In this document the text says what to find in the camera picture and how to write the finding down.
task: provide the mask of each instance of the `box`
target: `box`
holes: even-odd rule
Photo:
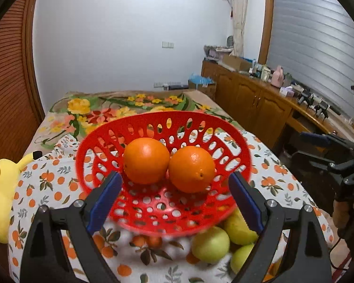
[[[247,60],[237,57],[237,56],[229,56],[226,55],[223,57],[223,64],[236,69],[237,71],[249,71],[249,68],[252,67],[252,63]]]
[[[202,85],[202,84],[196,85],[193,82],[189,81],[189,88],[199,90],[200,92],[209,96],[210,99],[215,101],[216,83],[212,83],[208,85]]]

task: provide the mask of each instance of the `bed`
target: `bed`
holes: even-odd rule
[[[51,107],[26,151],[40,150],[44,156],[23,170],[13,200],[8,259],[10,275],[16,282],[19,282],[27,232],[38,206],[47,204],[60,208],[85,198],[74,169],[79,142],[101,124],[117,118],[170,110],[211,114],[238,128],[247,140],[253,162],[250,185],[266,199],[273,198],[284,207],[300,209],[304,204],[312,205],[328,245],[333,243],[333,232],[327,220],[295,177],[257,137],[245,131],[203,93],[196,90],[71,92]],[[218,135],[230,148],[237,147],[226,133]],[[92,161],[86,159],[87,167]],[[281,235],[273,263],[283,255],[288,232],[284,230]],[[142,235],[134,235],[107,220],[94,240],[121,282],[213,282],[213,277],[216,282],[231,281],[230,254],[216,265],[207,265],[192,256],[188,237],[163,238],[155,249],[147,246]],[[76,276],[86,280],[66,233],[63,233],[63,242]]]

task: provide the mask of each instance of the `wooden door frame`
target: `wooden door frame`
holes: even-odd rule
[[[44,119],[44,110],[38,92],[33,61],[33,19],[36,0],[26,0],[22,25],[22,61],[26,89],[30,105],[39,124]]]
[[[260,54],[258,56],[258,63],[264,65],[266,64],[270,38],[271,38],[271,28],[273,26],[273,11],[274,11],[274,0],[265,0],[265,18],[263,21],[263,32],[260,47]]]

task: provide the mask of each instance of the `red plastic basket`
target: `red plastic basket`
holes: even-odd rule
[[[233,154],[227,143],[215,134],[222,132],[219,129],[232,137],[236,150],[240,151],[238,154]],[[125,146],[139,137],[160,140],[171,154],[185,145],[199,145],[207,150],[214,158],[216,171],[207,191],[186,194],[178,191],[167,178],[151,185],[129,181],[122,173],[122,155]],[[94,154],[94,160],[92,172],[86,168],[85,173],[92,174],[87,182],[84,161],[89,154]],[[239,168],[248,181],[251,158],[240,132],[215,116],[184,111],[144,113],[106,123],[82,141],[76,157],[77,177],[87,194],[112,170],[122,174],[122,191],[110,216],[122,227],[150,236],[191,235],[225,219],[236,207],[228,189],[228,176]]]

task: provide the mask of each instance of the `yellow plush toy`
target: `yellow plush toy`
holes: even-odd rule
[[[0,160],[0,243],[8,243],[9,215],[18,176],[26,165],[41,156],[42,152],[35,151],[22,158],[18,164],[9,159]]]

